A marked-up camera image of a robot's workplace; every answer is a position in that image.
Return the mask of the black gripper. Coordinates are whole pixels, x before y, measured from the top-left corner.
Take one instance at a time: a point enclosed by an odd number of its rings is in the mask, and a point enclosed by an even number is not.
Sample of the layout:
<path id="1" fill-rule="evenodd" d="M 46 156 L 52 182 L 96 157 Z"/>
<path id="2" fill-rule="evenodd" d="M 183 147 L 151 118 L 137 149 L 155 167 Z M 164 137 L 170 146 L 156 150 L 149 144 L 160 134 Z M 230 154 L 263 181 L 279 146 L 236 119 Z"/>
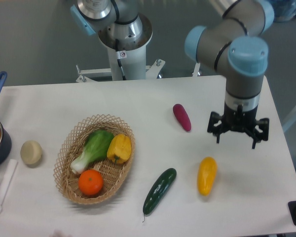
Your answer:
<path id="1" fill-rule="evenodd" d="M 224 104 L 224 114 L 221 116 L 212 111 L 210 113 L 207 132 L 216 137 L 216 143 L 220 142 L 220 135 L 228 131 L 246 133 L 253 139 L 252 149 L 261 141 L 268 141 L 269 118 L 256 120 L 258 107 L 249 111 L 242 111 L 242 106 L 236 110 Z"/>

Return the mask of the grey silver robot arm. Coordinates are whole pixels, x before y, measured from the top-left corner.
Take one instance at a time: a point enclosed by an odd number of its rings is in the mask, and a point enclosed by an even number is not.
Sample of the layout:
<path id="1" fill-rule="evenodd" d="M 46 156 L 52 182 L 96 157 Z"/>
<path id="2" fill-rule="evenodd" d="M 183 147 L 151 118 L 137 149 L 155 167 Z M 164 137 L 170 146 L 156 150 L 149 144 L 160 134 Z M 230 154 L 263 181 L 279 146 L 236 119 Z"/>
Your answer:
<path id="1" fill-rule="evenodd" d="M 196 63 L 226 78 L 224 113 L 211 112 L 207 131 L 219 138 L 234 131 L 254 143 L 268 140 L 269 119 L 256 119 L 268 46 L 260 35 L 274 19 L 265 0 L 214 0 L 222 16 L 214 28 L 194 27 L 185 39 L 185 53 Z M 78 0 L 70 8 L 76 24 L 97 34 L 107 48 L 113 80 L 146 79 L 146 46 L 150 21 L 134 0 Z"/>

